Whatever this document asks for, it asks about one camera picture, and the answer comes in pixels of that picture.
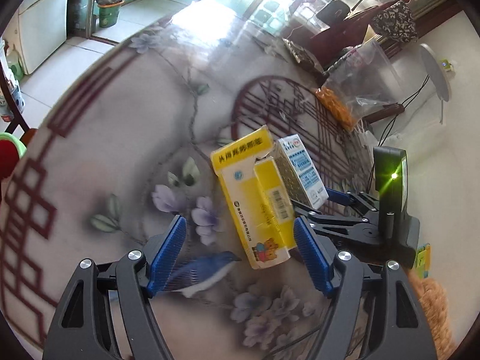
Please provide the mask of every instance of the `orange food in bag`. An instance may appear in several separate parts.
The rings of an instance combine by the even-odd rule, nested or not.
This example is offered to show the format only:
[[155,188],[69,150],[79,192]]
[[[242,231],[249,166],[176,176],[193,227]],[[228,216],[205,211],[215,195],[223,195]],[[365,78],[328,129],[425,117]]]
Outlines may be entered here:
[[328,109],[333,117],[340,122],[342,127],[348,132],[352,131],[357,121],[353,119],[350,111],[340,101],[338,96],[326,86],[315,91],[315,96],[320,103]]

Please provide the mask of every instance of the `barcode label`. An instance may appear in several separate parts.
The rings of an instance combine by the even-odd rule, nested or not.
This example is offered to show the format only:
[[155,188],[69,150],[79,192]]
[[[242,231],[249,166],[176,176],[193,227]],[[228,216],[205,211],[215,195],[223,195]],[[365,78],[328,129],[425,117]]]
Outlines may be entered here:
[[270,201],[272,202],[275,216],[279,224],[290,219],[289,208],[285,202],[285,198],[279,189],[270,190]]

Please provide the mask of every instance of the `brown plush fabric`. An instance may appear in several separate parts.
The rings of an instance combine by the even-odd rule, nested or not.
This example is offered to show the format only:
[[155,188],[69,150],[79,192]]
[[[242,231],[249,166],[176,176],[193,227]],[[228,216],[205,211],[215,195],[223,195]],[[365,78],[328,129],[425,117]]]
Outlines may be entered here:
[[448,320],[446,291],[431,278],[419,279],[414,271],[407,274],[430,326],[438,360],[446,360],[456,347]]

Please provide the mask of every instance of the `metal screw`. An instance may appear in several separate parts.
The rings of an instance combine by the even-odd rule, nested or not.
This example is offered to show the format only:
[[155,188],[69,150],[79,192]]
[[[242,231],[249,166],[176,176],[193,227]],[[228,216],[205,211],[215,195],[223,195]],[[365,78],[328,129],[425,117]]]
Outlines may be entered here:
[[392,270],[396,271],[398,268],[400,268],[400,264],[397,263],[396,261],[393,261],[392,259],[387,262],[387,266]]
[[139,250],[132,250],[128,254],[128,258],[131,259],[131,260],[138,260],[141,256],[142,256],[142,252],[139,251]]
[[352,255],[350,254],[350,252],[347,252],[345,250],[341,250],[338,252],[338,258],[343,260],[343,261],[348,261],[349,259],[352,258]]
[[82,260],[82,262],[80,263],[80,268],[82,269],[86,269],[88,268],[89,266],[92,265],[92,260],[91,259],[84,259]]

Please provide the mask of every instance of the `printed bird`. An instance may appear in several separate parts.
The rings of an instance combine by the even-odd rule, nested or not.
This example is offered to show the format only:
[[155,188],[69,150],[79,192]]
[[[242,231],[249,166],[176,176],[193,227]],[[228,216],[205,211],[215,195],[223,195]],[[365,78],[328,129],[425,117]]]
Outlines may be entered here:
[[181,292],[191,298],[222,280],[238,261],[241,259],[231,251],[223,251],[184,262],[173,269],[164,291]]

